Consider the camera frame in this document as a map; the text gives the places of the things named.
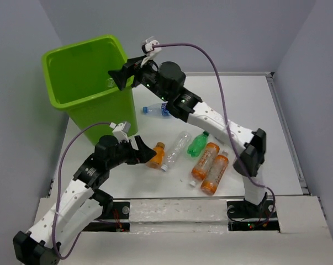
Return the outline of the small orange juice bottle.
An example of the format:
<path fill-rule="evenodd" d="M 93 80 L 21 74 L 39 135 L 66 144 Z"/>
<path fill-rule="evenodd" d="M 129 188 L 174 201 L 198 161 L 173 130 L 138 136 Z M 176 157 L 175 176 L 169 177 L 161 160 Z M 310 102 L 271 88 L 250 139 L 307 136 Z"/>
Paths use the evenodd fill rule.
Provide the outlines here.
<path fill-rule="evenodd" d="M 161 167 L 163 158 L 165 156 L 165 144 L 163 142 L 158 142 L 153 148 L 156 155 L 147 163 L 150 168 L 158 169 Z"/>

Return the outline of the blue label water bottle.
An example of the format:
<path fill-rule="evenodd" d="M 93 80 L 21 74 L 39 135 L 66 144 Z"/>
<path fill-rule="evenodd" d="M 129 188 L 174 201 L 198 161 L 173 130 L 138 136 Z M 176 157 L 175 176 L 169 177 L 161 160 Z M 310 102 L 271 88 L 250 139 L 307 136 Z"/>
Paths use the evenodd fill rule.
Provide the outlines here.
<path fill-rule="evenodd" d="M 142 108 L 142 113 L 149 116 L 157 116 L 161 118 L 170 118 L 171 114 L 166 109 L 167 103 L 156 103 L 148 107 Z"/>

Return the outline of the green soda bottle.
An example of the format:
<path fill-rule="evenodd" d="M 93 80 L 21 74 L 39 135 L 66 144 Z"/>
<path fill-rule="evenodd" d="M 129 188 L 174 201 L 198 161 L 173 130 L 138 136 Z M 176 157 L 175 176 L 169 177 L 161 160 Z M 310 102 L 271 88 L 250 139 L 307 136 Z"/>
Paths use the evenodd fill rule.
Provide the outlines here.
<path fill-rule="evenodd" d="M 200 135 L 196 136 L 192 143 L 188 146 L 187 154 L 191 157 L 198 157 L 207 145 L 208 137 L 209 133 L 207 131 L 203 131 Z"/>

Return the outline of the orange label tea bottle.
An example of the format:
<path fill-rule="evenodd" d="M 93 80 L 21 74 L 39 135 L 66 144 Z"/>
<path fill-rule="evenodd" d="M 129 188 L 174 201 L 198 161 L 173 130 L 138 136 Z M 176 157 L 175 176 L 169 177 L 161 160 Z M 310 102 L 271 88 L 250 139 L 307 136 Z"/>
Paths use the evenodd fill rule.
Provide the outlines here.
<path fill-rule="evenodd" d="M 213 142 L 210 142 L 206 145 L 204 153 L 191 170 L 192 178 L 189 181 L 189 185 L 192 188 L 194 188 L 198 183 L 202 182 L 206 178 L 207 173 L 219 151 L 220 147 Z"/>

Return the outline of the clear bottle white cap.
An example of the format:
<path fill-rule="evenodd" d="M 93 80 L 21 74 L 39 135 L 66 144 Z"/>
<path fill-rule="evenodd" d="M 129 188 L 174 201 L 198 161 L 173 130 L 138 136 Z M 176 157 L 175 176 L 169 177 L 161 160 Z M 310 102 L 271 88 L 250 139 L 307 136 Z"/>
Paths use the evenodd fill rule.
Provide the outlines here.
<path fill-rule="evenodd" d="M 180 157 L 188 143 L 191 141 L 191 139 L 192 136 L 189 132 L 182 131 L 181 133 L 179 133 L 179 135 L 175 138 L 171 147 L 168 148 L 165 154 L 165 158 L 163 159 L 163 163 L 161 165 L 161 171 L 167 172 L 175 165 L 178 158 Z"/>

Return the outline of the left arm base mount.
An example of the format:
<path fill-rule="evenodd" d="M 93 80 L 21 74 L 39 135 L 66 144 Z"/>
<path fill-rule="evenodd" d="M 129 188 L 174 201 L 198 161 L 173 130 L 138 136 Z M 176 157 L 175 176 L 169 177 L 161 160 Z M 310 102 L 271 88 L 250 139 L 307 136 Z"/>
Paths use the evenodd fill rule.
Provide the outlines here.
<path fill-rule="evenodd" d="M 113 201 L 110 208 L 103 208 L 101 216 L 91 221 L 84 232 L 129 232 L 130 202 Z"/>

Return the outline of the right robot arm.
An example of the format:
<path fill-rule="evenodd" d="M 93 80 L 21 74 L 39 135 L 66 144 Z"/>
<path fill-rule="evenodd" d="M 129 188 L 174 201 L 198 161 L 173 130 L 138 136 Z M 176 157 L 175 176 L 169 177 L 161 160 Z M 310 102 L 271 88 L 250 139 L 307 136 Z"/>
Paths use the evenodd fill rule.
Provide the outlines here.
<path fill-rule="evenodd" d="M 124 90 L 128 79 L 132 87 L 143 85 L 155 96 L 166 102 L 166 109 L 175 118 L 199 127 L 218 141 L 230 145 L 236 159 L 235 171 L 242 175 L 245 195 L 242 210 L 249 216 L 257 216 L 264 209 L 267 192 L 259 172 L 265 161 L 266 132 L 253 131 L 226 120 L 207 105 L 200 96 L 184 87 L 186 74 L 174 62 L 157 65 L 153 60 L 143 62 L 145 57 L 128 59 L 119 70 L 109 70 L 119 90 Z"/>

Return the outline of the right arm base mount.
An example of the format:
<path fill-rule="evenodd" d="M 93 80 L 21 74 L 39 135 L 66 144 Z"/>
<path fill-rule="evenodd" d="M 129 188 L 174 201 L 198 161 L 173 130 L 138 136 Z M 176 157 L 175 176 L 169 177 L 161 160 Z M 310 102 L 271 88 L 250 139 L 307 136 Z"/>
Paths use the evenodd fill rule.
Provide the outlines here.
<path fill-rule="evenodd" d="M 246 205 L 244 200 L 231 200 L 226 203 L 229 231 L 280 231 L 277 213 L 271 213 L 272 200 L 261 209 Z"/>

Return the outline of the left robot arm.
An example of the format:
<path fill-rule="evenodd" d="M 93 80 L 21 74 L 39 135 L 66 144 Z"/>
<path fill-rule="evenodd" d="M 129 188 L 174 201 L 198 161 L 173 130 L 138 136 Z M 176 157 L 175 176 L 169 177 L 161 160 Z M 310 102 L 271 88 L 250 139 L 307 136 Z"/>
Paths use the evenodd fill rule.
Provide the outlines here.
<path fill-rule="evenodd" d="M 126 163 L 136 165 L 149 162 L 156 152 L 136 136 L 137 149 L 130 140 L 118 141 L 106 135 L 95 145 L 73 175 L 60 201 L 28 231 L 18 232 L 13 239 L 17 260 L 22 264 L 58 264 L 74 246 L 77 236 L 96 218 L 111 214 L 113 197 L 100 189 L 110 171 Z"/>

